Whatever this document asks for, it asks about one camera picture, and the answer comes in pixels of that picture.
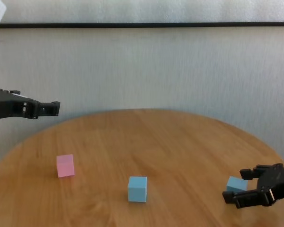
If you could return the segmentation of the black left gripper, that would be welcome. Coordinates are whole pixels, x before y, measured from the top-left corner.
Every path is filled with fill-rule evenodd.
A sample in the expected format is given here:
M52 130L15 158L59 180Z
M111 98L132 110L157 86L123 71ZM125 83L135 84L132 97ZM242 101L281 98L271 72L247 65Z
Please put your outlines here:
M0 119L9 117L37 119L59 115L60 102L58 101L51 103L28 101L29 98L22 96L19 91L0 89Z

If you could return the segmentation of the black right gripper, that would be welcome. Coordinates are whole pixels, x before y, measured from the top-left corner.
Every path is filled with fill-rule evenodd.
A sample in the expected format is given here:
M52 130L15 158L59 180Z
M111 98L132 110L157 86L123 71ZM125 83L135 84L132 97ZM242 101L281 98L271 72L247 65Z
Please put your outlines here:
M234 204L236 208L252 206L272 206L275 201L284 199L284 165L257 165L252 169L241 169L241 178L252 180L258 178L257 190L244 192L222 192L226 204Z

